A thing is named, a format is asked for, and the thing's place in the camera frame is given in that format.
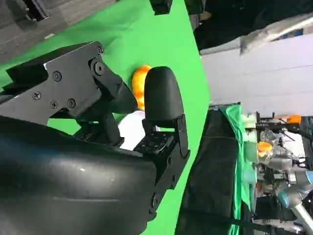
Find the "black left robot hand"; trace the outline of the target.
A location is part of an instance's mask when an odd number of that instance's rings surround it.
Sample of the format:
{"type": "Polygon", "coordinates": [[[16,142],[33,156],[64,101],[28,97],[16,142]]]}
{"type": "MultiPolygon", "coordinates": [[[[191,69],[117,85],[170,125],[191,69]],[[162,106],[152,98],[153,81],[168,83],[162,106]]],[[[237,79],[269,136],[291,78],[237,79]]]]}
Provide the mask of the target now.
{"type": "Polygon", "coordinates": [[[170,13],[173,0],[150,0],[155,15],[166,15],[170,13]]]}

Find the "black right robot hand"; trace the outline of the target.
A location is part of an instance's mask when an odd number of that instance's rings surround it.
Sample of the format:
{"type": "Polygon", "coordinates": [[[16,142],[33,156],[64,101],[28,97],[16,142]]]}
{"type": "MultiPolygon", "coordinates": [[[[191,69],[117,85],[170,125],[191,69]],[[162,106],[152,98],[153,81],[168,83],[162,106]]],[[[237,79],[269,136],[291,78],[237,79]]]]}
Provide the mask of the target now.
{"type": "Polygon", "coordinates": [[[190,156],[183,103],[169,67],[145,79],[144,137],[133,150],[113,114],[137,101],[89,42],[7,70],[0,94],[0,232],[138,235],[176,187],[190,156]]]}

